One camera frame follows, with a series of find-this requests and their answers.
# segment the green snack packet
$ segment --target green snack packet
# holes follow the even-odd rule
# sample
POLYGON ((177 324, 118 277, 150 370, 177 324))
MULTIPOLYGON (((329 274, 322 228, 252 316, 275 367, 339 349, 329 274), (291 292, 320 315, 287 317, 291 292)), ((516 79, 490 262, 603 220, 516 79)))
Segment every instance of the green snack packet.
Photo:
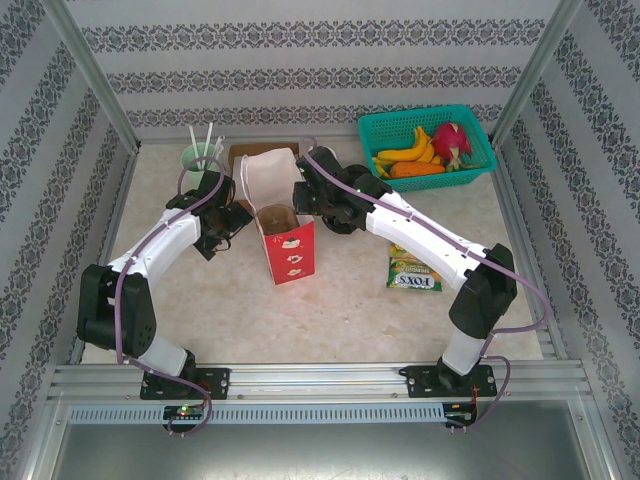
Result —
POLYGON ((440 275, 404 248, 392 243, 389 248, 389 288, 414 288, 442 291, 440 275))

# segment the teal plastic basket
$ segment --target teal plastic basket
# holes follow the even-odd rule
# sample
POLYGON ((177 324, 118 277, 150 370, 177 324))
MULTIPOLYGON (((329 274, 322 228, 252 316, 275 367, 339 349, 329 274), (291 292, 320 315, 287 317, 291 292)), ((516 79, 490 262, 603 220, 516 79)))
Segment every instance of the teal plastic basket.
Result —
POLYGON ((414 129, 421 126, 429 136, 433 136, 436 128, 447 122, 455 122, 462 126, 469 142, 472 155, 464 154, 464 163, 478 165, 479 168, 461 170, 450 173, 438 173, 422 177, 385 180, 397 192, 425 190, 428 188, 452 187, 473 182, 486 172, 497 166, 487 135, 469 107, 451 105, 446 107, 417 108, 398 112, 374 113, 364 115, 358 120, 360 141, 364 149, 367 164, 371 172, 378 176, 373 157, 381 150, 411 148, 414 129))

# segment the orange carrot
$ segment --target orange carrot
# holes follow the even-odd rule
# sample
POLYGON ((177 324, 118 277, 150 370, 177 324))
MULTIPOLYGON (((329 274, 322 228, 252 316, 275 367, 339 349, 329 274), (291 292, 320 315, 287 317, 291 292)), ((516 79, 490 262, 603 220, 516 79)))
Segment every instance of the orange carrot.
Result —
POLYGON ((391 178, 420 177, 444 172, 445 168, 442 165, 434 165, 433 163, 398 162, 391 167, 391 178))

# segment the green cup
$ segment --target green cup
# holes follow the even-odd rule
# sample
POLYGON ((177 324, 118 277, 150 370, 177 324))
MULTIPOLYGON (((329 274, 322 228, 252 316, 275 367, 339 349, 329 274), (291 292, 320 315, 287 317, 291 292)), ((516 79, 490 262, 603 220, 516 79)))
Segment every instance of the green cup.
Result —
MULTIPOLYGON (((205 142, 200 142, 197 144, 199 156, 204 155, 204 145, 205 145, 205 142)), ((207 153, 209 155, 213 155, 214 148, 215 148, 215 144, 209 143, 209 148, 207 149, 207 153)), ((182 152, 182 155, 180 156, 180 162, 182 163, 182 168, 189 165, 189 163, 194 161, 195 159, 196 159, 196 155, 195 155, 195 152, 193 151, 193 145, 190 145, 184 149, 184 151, 182 152)), ((200 185, 200 180, 202 180, 202 176, 204 175, 204 170, 205 170, 204 161, 202 163, 196 163, 191 168, 189 168, 189 170, 185 174, 185 177, 187 177, 187 181, 191 184, 192 188, 198 188, 198 185, 200 185)), ((215 163, 211 162, 207 170, 218 172, 220 169, 215 163)))

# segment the marble tabletop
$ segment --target marble tabletop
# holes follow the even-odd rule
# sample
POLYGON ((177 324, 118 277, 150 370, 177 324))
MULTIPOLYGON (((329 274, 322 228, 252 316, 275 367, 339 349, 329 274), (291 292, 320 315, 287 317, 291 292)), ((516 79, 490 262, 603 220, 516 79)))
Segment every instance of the marble tabletop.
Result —
MULTIPOLYGON (((341 163, 364 163, 357 139, 327 140, 341 163)), ((186 145, 142 147, 113 257, 157 221, 176 191, 186 145)), ((407 201, 463 237, 493 246, 509 239, 491 177, 470 185, 405 194, 407 201)), ((316 273, 275 286, 257 229, 250 225, 231 250, 207 262, 185 250, 152 292, 158 331, 195 353, 200 363, 324 363, 435 361, 453 325, 455 293, 388 289, 389 242, 367 232, 340 236, 316 221, 316 273)), ((532 322, 519 295, 499 326, 532 322)), ((541 359, 535 333, 495 339, 489 353, 541 359)), ((83 363, 113 363, 113 351, 87 345, 83 363)))

